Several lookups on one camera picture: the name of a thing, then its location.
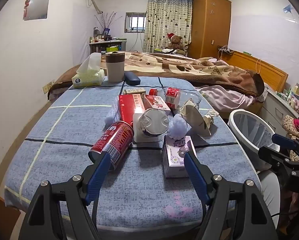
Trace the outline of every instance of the nightstand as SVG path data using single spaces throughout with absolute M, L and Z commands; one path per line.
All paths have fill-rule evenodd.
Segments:
M 282 122 L 287 114 L 293 118 L 299 117 L 299 114 L 290 107 L 287 101 L 276 95 L 274 91 L 268 90 L 267 97 L 258 116 L 268 123 L 275 133 L 286 137 L 287 132 L 283 129 Z

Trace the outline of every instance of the heart pattern curtain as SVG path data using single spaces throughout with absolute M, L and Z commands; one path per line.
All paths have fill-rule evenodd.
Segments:
M 148 0 L 144 52 L 165 49 L 170 42 L 168 33 L 183 38 L 186 46 L 191 42 L 193 0 Z

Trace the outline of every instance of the red can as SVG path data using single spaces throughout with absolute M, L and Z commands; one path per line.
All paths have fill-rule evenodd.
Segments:
M 134 137 L 133 128 L 124 121 L 117 121 L 109 127 L 102 137 L 94 144 L 88 155 L 92 152 L 108 152 L 111 158 L 110 171 L 117 168 L 118 163 L 123 158 L 128 146 Z

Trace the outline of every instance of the wall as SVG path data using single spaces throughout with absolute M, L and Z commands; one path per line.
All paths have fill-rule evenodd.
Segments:
M 112 12 L 117 12 L 114 20 L 121 17 L 113 22 L 109 33 L 112 37 L 127 39 L 126 51 L 130 51 L 134 44 L 133 51 L 143 51 L 142 43 L 144 40 L 144 33 L 124 33 L 124 23 L 127 12 L 146 12 L 147 2 L 148 0 L 99 0 L 97 2 L 100 10 L 104 11 L 105 14 L 108 13 L 108 16 Z
M 30 21 L 24 2 L 9 0 L 0 11 L 0 163 L 47 103 L 42 87 L 88 56 L 96 24 L 87 0 L 49 0 L 47 19 Z
M 229 48 L 247 51 L 288 73 L 299 83 L 299 23 L 283 8 L 288 0 L 230 0 L 232 19 Z

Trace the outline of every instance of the wardrobe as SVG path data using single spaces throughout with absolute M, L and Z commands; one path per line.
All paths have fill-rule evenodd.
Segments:
M 217 58 L 218 48 L 228 44 L 230 25 L 229 0 L 193 0 L 192 42 L 188 57 Z

